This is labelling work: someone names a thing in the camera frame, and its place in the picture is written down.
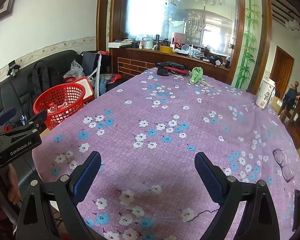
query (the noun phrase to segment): plastic bag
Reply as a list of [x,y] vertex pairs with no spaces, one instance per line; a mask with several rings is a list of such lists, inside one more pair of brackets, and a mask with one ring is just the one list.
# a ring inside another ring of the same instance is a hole
[[67,77],[75,77],[76,79],[84,77],[83,68],[79,63],[77,63],[75,60],[71,63],[70,70],[63,76],[63,78]]

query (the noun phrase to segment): blue gripper pad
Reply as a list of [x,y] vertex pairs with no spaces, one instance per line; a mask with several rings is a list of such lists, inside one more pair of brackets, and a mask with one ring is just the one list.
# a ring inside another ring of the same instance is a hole
[[93,151],[86,161],[77,166],[70,175],[69,189],[73,194],[73,204],[76,206],[86,197],[101,166],[100,153]]
[[202,154],[204,153],[197,153],[194,158],[194,166],[205,185],[211,199],[213,202],[218,203],[220,206],[224,202],[224,196],[223,196],[223,187],[220,183],[220,181],[215,176],[212,169],[214,168],[213,164],[209,161],[207,156],[204,154],[205,158],[207,158],[207,161],[210,163],[207,163],[205,159],[202,157]]

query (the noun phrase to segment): wooden door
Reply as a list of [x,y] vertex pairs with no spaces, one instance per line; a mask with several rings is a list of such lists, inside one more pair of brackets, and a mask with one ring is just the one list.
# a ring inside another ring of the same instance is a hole
[[275,91],[282,99],[287,89],[293,67],[294,58],[277,46],[270,79],[275,82]]

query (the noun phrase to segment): table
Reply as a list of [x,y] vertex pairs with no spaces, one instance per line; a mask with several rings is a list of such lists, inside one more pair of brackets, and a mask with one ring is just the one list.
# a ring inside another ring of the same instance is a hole
[[[214,88],[149,69],[102,95],[54,128],[33,150],[43,181],[55,181],[89,156],[102,166],[78,210],[106,239],[200,239],[218,205],[194,167],[203,151],[226,175],[263,179],[270,189],[281,239],[292,235],[300,160],[275,111],[255,96],[205,77]],[[273,157],[277,148],[295,177],[287,183]],[[233,239],[241,203],[226,239]]]

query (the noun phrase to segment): black backpack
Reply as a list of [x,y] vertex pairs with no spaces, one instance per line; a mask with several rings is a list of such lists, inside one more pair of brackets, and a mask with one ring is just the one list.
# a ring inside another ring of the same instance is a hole
[[32,103],[49,88],[61,84],[59,71],[44,61],[39,61],[28,74],[28,91]]

